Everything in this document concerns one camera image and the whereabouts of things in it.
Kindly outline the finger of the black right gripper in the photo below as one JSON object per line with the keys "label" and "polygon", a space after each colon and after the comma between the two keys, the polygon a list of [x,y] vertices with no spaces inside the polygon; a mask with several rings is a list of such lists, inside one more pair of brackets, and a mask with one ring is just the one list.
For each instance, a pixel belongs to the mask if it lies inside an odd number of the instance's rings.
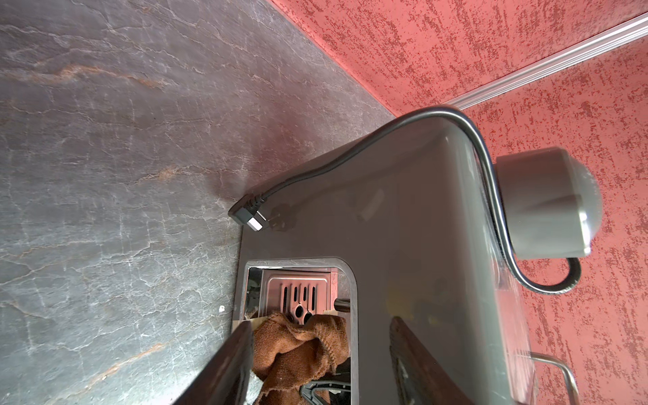
{"label": "finger of the black right gripper", "polygon": [[344,381],[311,381],[300,388],[310,405],[351,405],[351,385]]}

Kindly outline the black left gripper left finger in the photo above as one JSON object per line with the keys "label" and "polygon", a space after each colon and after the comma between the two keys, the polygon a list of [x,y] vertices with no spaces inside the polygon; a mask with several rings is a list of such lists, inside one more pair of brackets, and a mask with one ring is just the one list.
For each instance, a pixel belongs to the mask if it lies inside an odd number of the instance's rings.
{"label": "black left gripper left finger", "polygon": [[243,404],[253,361],[251,322],[241,323],[192,384],[179,404]]}

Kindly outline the brown microfibre cloth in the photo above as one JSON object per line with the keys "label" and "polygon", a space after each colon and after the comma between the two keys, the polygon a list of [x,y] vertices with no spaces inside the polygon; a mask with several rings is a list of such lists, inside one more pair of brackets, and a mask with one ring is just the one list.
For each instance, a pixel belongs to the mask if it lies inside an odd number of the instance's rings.
{"label": "brown microfibre cloth", "polygon": [[347,322],[314,315],[306,324],[274,313],[253,332],[252,372],[263,382],[257,404],[306,404],[300,388],[349,358]]}

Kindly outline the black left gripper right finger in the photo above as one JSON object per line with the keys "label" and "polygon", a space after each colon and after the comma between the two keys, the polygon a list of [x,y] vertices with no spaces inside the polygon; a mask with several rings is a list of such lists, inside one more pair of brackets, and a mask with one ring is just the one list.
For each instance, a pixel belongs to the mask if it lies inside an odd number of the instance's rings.
{"label": "black left gripper right finger", "polygon": [[401,317],[390,324],[390,354],[400,404],[472,404]]}

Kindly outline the grey steel coffee machine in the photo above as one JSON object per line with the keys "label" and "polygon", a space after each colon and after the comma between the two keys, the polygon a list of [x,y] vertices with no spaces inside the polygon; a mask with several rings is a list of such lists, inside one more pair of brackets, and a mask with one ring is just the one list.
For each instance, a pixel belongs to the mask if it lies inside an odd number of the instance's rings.
{"label": "grey steel coffee machine", "polygon": [[317,381],[348,382],[351,404],[400,404],[393,317],[473,404],[533,404],[553,358],[533,352],[521,294],[575,288],[602,197],[566,150],[491,160],[464,114],[431,108],[255,187],[231,218],[236,323],[344,318],[349,358]]}

